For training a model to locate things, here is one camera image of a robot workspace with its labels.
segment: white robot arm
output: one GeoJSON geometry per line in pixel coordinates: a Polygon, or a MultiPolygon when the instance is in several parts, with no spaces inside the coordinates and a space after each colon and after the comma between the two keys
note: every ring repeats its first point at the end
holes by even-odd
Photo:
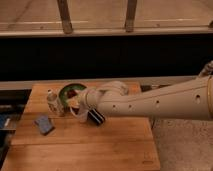
{"type": "Polygon", "coordinates": [[[114,81],[79,94],[84,108],[104,115],[155,116],[177,119],[213,119],[213,78],[204,75],[195,80],[128,95],[128,87],[114,81]]]}

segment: small bottle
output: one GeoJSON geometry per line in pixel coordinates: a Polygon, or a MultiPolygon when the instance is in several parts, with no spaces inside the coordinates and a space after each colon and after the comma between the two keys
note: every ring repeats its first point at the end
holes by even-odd
{"type": "Polygon", "coordinates": [[[56,113],[58,116],[64,116],[63,105],[61,104],[57,94],[53,93],[52,90],[48,90],[47,103],[53,113],[56,113]]]}

